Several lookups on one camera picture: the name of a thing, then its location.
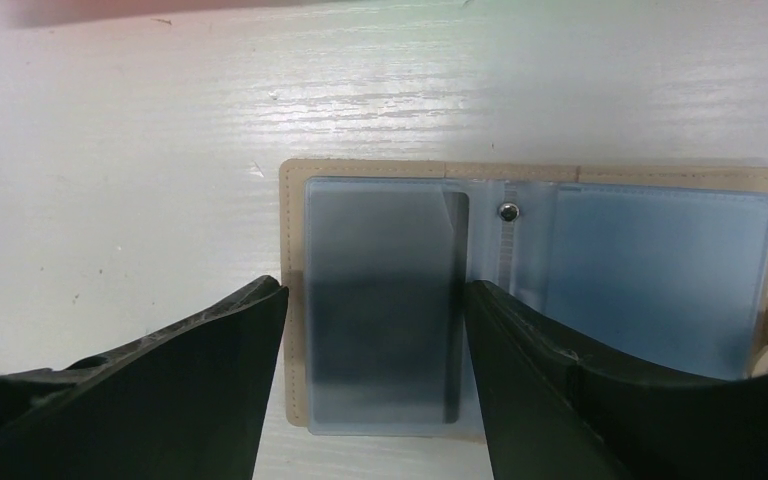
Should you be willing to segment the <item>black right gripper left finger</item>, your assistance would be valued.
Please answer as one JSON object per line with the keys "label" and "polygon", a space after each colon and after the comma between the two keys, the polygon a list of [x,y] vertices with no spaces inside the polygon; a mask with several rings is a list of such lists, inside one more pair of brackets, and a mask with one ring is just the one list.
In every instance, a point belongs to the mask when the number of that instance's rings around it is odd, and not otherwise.
{"label": "black right gripper left finger", "polygon": [[249,479],[288,289],[262,276],[62,370],[0,375],[0,479]]}

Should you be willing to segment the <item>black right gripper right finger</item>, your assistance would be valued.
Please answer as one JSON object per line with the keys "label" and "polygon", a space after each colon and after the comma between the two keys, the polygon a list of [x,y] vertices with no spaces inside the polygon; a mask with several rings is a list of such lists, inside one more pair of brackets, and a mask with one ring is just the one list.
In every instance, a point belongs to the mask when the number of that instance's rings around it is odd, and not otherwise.
{"label": "black right gripper right finger", "polygon": [[768,479],[768,374],[724,381],[575,331],[488,281],[464,291],[497,479]]}

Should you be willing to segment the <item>beige card holder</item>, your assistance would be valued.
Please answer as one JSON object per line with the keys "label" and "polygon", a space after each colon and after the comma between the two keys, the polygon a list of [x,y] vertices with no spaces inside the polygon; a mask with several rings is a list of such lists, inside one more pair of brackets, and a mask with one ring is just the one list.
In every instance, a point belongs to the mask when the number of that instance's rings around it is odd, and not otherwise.
{"label": "beige card holder", "polygon": [[[459,417],[437,429],[319,428],[306,324],[310,193],[413,185],[469,200]],[[616,349],[713,379],[746,377],[768,338],[768,167],[291,159],[280,195],[286,415],[314,434],[481,440],[463,321],[470,281]]]}

